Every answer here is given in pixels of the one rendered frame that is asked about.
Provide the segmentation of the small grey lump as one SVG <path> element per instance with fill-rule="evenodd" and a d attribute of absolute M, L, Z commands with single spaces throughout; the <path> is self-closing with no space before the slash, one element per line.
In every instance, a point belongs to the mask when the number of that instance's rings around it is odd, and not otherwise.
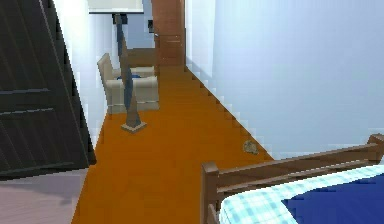
<path fill-rule="evenodd" d="M 251 140 L 246 140 L 243 144 L 243 151 L 246 153 L 250 153 L 253 155 L 257 155 L 259 153 L 257 146 Z"/>

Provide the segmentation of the grey floor lamp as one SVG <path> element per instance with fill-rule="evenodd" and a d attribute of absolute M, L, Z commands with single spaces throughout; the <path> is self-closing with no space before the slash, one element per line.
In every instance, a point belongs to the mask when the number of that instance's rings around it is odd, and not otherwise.
<path fill-rule="evenodd" d="M 134 93 L 132 72 L 128 63 L 128 49 L 123 31 L 124 14 L 143 14 L 142 0 L 88 0 L 90 14 L 111 14 L 114 16 L 118 58 L 121 78 L 124 84 L 124 105 L 126 121 L 121 128 L 130 133 L 136 133 L 146 126 L 137 111 L 137 101 Z"/>

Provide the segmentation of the brown wooden low table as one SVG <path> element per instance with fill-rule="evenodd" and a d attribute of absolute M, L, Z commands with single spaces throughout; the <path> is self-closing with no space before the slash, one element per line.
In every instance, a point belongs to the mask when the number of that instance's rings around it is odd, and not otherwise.
<path fill-rule="evenodd" d="M 128 50 L 128 63 L 131 67 L 156 67 L 157 51 L 155 48 L 133 48 Z"/>

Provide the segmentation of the brown wooden room door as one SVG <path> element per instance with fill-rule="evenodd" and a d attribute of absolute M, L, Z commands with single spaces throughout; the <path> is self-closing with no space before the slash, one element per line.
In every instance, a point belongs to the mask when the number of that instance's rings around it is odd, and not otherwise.
<path fill-rule="evenodd" d="M 151 0 L 158 65 L 185 64 L 185 0 Z"/>

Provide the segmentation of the brown wooden bed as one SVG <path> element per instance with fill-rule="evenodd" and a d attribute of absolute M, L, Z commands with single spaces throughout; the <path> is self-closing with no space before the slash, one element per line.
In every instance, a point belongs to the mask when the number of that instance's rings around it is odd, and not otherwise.
<path fill-rule="evenodd" d="M 298 224 L 285 199 L 384 174 L 384 135 L 365 145 L 220 170 L 201 168 L 200 224 Z"/>

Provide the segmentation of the black room door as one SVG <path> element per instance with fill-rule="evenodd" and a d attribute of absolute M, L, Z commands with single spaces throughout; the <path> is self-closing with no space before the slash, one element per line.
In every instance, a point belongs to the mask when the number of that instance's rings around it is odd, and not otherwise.
<path fill-rule="evenodd" d="M 53 0 L 0 0 L 0 181 L 95 163 Z"/>

